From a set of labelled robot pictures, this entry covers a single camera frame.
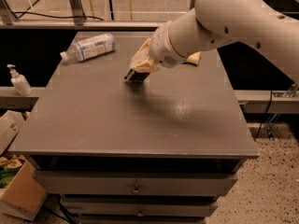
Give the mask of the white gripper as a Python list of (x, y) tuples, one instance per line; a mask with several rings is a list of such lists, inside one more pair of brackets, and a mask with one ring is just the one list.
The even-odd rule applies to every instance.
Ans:
[(130, 61), (131, 69), (137, 73), (155, 73), (159, 71), (158, 64), (166, 68), (173, 68), (185, 62), (186, 58), (178, 54), (171, 44), (170, 24), (171, 21), (168, 21), (160, 26), (151, 39), (148, 38), (141, 45)]

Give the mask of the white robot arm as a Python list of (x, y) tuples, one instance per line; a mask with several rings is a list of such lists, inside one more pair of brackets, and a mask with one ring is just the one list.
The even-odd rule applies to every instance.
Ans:
[(299, 81), (299, 20), (263, 0), (195, 0), (194, 8), (160, 26), (130, 61), (137, 73), (184, 63), (198, 51), (234, 42), (256, 50), (295, 82)]

